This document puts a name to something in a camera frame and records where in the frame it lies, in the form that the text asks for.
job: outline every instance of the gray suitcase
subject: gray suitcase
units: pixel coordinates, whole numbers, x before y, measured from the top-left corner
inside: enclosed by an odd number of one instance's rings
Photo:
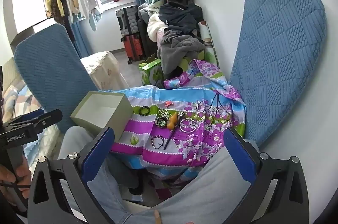
[[[137,6],[124,7],[116,10],[122,36],[128,36],[139,32],[137,27]]]

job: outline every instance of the window sill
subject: window sill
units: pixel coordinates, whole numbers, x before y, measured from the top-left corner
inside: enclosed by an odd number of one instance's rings
[[[135,0],[119,0],[118,2],[109,2],[109,3],[103,4],[100,10],[102,12],[105,12],[111,8],[116,8],[116,7],[125,5],[125,4],[134,3],[134,2]]]

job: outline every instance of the metal screw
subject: metal screw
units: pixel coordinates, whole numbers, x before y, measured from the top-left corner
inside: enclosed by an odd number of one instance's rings
[[[70,153],[70,154],[68,155],[68,157],[69,157],[70,159],[75,159],[75,158],[77,158],[77,153]]]
[[[267,153],[261,153],[260,158],[262,158],[263,160],[267,160],[269,158],[269,155]]]
[[[46,160],[46,157],[41,156],[38,161],[39,161],[39,163],[42,163],[42,162],[45,162],[45,160]]]
[[[292,160],[294,163],[298,163],[298,162],[299,162],[299,158],[296,157],[296,156],[292,156],[292,157],[291,157],[291,160]]]

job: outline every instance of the open box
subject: open box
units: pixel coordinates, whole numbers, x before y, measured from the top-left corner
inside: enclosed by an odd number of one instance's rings
[[[111,127],[115,141],[118,141],[132,112],[133,108],[124,93],[90,91],[70,118],[93,136],[97,136],[103,128]]]

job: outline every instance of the white bangle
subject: white bangle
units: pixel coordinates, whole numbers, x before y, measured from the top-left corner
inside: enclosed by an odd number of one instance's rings
[[[193,129],[192,131],[185,131],[184,129],[182,129],[182,122],[183,122],[183,121],[186,121],[186,120],[192,121],[193,124],[195,125],[195,127],[194,127],[194,129]],[[182,132],[185,132],[185,133],[192,133],[192,132],[196,131],[196,129],[197,129],[197,122],[196,122],[195,120],[191,119],[191,118],[185,118],[185,119],[183,119],[183,120],[180,122],[180,130],[181,130]]]

